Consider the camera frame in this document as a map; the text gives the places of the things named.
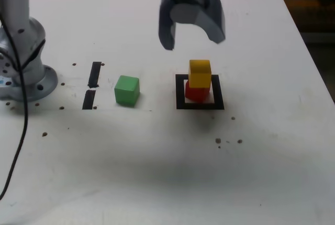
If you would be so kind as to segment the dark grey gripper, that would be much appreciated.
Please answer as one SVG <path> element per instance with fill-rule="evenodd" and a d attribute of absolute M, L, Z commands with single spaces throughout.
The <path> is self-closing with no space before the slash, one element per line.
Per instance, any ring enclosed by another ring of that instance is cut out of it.
<path fill-rule="evenodd" d="M 216 44 L 226 38 L 225 16 L 220 0 L 161 0 L 159 39 L 166 50 L 174 49 L 176 23 L 200 27 L 208 39 Z"/>

